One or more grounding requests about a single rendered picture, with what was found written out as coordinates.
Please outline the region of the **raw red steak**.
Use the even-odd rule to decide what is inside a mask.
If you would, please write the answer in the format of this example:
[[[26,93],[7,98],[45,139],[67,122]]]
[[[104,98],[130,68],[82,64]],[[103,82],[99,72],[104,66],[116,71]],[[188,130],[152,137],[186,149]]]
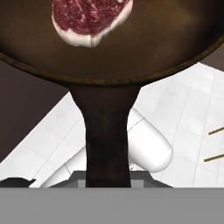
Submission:
[[[52,24],[71,46],[96,47],[130,15],[133,0],[53,0]]]

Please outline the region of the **thin brass rod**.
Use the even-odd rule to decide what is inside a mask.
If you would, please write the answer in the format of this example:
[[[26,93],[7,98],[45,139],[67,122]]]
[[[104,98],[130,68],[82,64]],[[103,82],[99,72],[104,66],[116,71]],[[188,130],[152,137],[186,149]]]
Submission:
[[[214,157],[205,158],[204,162],[213,161],[213,160],[219,159],[219,158],[224,158],[224,154],[220,154],[220,155],[217,155],[217,156],[214,156]]]
[[[210,136],[210,135],[213,135],[213,134],[218,133],[218,132],[223,131],[223,130],[224,130],[224,127],[221,127],[219,129],[216,129],[216,130],[213,130],[213,131],[209,132],[208,135]]]

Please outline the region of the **white rounded cylinder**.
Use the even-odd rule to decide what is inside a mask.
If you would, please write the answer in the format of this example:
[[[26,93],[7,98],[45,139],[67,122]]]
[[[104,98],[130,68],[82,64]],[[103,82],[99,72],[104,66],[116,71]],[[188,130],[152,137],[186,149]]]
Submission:
[[[150,175],[163,171],[172,161],[173,149],[165,137],[134,108],[129,112],[129,169],[147,171]],[[68,180],[75,171],[86,171],[86,147],[64,163],[43,188]]]

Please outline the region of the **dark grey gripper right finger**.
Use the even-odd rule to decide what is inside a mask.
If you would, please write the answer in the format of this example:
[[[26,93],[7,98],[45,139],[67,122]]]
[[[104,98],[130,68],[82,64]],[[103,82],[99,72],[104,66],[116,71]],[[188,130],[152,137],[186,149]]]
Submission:
[[[132,188],[171,188],[170,185],[155,180],[147,171],[131,171]]]

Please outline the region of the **black flat object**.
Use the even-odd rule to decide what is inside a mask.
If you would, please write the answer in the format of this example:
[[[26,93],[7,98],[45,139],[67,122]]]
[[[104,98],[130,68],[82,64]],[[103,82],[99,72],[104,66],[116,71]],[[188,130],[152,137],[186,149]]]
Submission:
[[[0,181],[0,188],[27,188],[35,179],[27,180],[25,178],[6,178]]]

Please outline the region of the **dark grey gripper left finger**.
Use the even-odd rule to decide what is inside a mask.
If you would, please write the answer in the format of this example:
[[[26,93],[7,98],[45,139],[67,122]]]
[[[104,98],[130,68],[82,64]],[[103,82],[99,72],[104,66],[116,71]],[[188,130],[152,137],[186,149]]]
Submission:
[[[86,187],[86,172],[74,171],[68,180],[52,185],[52,188],[85,188]]]

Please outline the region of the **dark brown frying pan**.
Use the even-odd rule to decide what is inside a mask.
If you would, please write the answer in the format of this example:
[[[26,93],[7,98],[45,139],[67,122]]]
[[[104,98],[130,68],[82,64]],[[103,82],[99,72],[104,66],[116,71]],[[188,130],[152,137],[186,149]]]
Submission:
[[[128,187],[127,120],[140,88],[224,43],[224,0],[134,0],[94,48],[59,37],[53,1],[0,0],[0,60],[70,90],[86,125],[88,187]]]

